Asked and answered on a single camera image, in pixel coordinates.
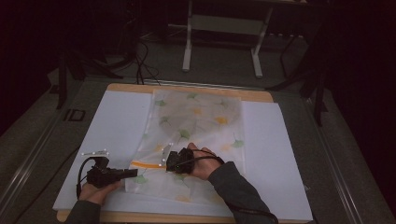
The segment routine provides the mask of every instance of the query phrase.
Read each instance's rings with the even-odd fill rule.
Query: sleeve
[[[208,180],[224,202],[246,209],[269,212],[269,208],[260,198],[259,192],[239,174],[232,161],[221,165],[209,176]],[[240,213],[232,208],[230,209],[238,224],[274,223],[271,218],[266,216]]]
[[[65,224],[99,224],[101,206],[88,201],[77,201]]]

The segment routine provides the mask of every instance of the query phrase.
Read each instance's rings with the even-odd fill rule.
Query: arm
[[[190,143],[188,148],[198,149],[193,143]],[[207,156],[206,152],[213,153],[210,149],[204,147],[201,151],[194,151],[194,157]],[[239,174],[232,161],[220,165],[216,160],[198,160],[195,162],[191,175],[203,180],[209,180],[218,195],[226,203],[245,209],[269,212],[267,205],[262,201],[257,190]],[[230,209],[233,212],[236,223],[274,223],[271,218],[266,216],[240,213],[231,207]]]
[[[97,224],[102,204],[106,196],[111,191],[120,187],[120,181],[108,185],[102,189],[97,189],[94,185],[85,184],[82,186],[81,194],[67,217],[66,224]]]

